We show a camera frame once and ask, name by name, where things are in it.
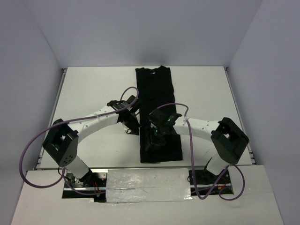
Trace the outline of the black t-shirt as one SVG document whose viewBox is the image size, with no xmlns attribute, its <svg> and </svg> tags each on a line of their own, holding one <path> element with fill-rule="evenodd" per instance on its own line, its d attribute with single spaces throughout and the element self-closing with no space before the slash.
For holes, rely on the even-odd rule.
<svg viewBox="0 0 300 225">
<path fill-rule="evenodd" d="M 140 162 L 159 163 L 183 159 L 179 135 L 166 135 L 165 146 L 158 150 L 147 150 L 146 132 L 150 128 L 148 115 L 157 107 L 175 102 L 171 70 L 160 66 L 155 69 L 136 68 L 136 84 L 140 106 Z"/>
</svg>

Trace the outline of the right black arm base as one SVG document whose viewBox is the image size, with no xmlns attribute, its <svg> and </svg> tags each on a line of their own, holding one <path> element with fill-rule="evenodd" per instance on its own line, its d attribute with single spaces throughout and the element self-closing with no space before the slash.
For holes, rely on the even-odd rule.
<svg viewBox="0 0 300 225">
<path fill-rule="evenodd" d="M 199 188 L 199 194 L 200 195 L 206 195 L 209 191 L 211 185 L 215 182 L 217 179 L 217 176 L 206 172 L 204 170 L 196 170 L 196 183 Z M 191 195 L 196 196 L 196 191 L 193 183 L 193 177 L 192 177 L 192 171 L 189 170 L 189 176 L 187 177 L 187 181 L 190 183 L 190 190 Z M 218 181 L 218 183 L 215 185 L 214 189 L 210 193 L 210 195 L 218 195 L 219 191 L 225 187 L 228 187 L 227 190 L 225 190 L 226 194 L 232 194 L 231 188 L 231 179 L 229 176 L 229 172 L 226 171 L 225 174 L 221 177 L 221 179 Z"/>
</svg>

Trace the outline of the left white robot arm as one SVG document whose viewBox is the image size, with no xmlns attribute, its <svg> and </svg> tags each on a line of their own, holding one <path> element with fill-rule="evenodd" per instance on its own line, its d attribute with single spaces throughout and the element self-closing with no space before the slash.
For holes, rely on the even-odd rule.
<svg viewBox="0 0 300 225">
<path fill-rule="evenodd" d="M 67 169 L 81 187 L 96 178 L 91 169 L 77 155 L 78 144 L 89 135 L 108 126 L 122 123 L 128 134 L 139 134 L 140 124 L 135 112 L 140 107 L 137 97 L 112 100 L 102 109 L 83 117 L 80 121 L 56 120 L 42 144 L 44 150 L 59 167 Z"/>
</svg>

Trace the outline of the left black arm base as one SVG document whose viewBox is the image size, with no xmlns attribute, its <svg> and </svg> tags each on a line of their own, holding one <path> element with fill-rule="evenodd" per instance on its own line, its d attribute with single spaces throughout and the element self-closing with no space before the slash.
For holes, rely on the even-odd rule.
<svg viewBox="0 0 300 225">
<path fill-rule="evenodd" d="M 71 172 L 65 174 L 67 184 L 64 184 L 62 199 L 89 198 L 96 203 L 106 202 L 107 173 L 93 172 L 87 181 L 79 181 Z"/>
</svg>

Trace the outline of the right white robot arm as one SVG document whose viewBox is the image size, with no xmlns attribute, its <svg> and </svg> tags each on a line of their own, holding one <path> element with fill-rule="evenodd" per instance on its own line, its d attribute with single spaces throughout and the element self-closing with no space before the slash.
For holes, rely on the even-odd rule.
<svg viewBox="0 0 300 225">
<path fill-rule="evenodd" d="M 171 135 L 188 135 L 214 144 L 216 154 L 205 166 L 204 179 L 215 183 L 220 173 L 229 165 L 236 165 L 245 151 L 249 138 L 230 118 L 220 121 L 183 117 L 179 113 L 167 115 L 159 109 L 148 116 L 150 127 L 146 129 L 146 151 L 162 150 Z"/>
</svg>

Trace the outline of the silver foil-covered panel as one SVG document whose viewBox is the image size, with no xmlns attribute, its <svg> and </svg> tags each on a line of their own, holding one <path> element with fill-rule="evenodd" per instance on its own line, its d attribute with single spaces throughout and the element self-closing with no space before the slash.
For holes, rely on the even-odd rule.
<svg viewBox="0 0 300 225">
<path fill-rule="evenodd" d="M 177 202 L 191 200 L 187 168 L 109 170 L 108 203 Z"/>
</svg>

